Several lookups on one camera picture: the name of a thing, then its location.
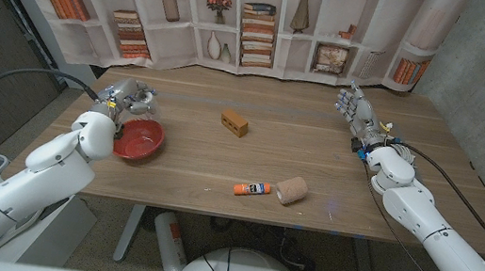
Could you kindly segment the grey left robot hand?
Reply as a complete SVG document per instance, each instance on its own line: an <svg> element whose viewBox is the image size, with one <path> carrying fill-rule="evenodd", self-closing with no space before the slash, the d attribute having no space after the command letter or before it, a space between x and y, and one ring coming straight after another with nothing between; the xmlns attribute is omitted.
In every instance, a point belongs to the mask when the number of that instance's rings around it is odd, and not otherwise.
<svg viewBox="0 0 485 271"><path fill-rule="evenodd" d="M97 93L98 98L90 111L104 114L113 122L119 122L124 111L132 115L150 117L159 112L156 95L155 89L148 84L127 78Z"/></svg>

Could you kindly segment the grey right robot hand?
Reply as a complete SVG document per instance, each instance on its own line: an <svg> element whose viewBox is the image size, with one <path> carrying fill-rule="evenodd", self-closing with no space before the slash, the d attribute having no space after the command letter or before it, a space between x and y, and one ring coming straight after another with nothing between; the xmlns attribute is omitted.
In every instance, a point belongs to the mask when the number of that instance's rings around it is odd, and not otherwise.
<svg viewBox="0 0 485 271"><path fill-rule="evenodd" d="M341 88L337 95L335 108L347 120L350 131L363 146L382 146L380 122L364 92L355 84Z"/></svg>

